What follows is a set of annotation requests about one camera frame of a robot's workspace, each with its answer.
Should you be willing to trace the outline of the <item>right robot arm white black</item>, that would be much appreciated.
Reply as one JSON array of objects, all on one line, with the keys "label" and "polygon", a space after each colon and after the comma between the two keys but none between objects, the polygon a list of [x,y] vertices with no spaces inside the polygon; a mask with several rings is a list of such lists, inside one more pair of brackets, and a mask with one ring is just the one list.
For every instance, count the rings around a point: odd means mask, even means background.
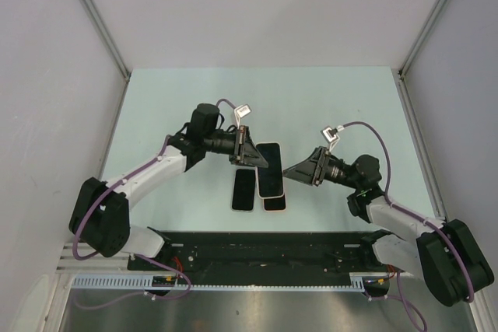
[{"label": "right robot arm white black", "polygon": [[491,285],[494,273],[463,221],[423,217],[388,202],[380,188],[379,160],[359,156],[349,165],[325,147],[317,147],[304,161],[284,170],[284,177],[311,186],[327,180],[353,193],[347,197],[352,215],[379,226],[362,241],[359,262],[368,271],[391,264],[424,280],[431,294],[445,306],[471,302],[476,292]]}]

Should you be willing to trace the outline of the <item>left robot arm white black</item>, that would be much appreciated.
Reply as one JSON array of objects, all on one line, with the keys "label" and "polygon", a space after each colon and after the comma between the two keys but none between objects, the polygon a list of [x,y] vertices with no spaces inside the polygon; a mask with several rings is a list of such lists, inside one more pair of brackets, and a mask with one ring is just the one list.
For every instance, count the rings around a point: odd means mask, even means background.
[{"label": "left robot arm white black", "polygon": [[233,124],[224,129],[222,102],[197,105],[191,119],[175,134],[167,135],[160,150],[136,169],[109,180],[90,177],[82,184],[68,224],[76,260],[127,253],[144,257],[157,270],[164,269],[172,260],[166,238],[155,229],[130,222],[130,211],[139,201],[190,170],[209,152],[226,155],[235,166],[268,167],[248,126],[241,123],[251,108],[247,104],[232,106]]}]

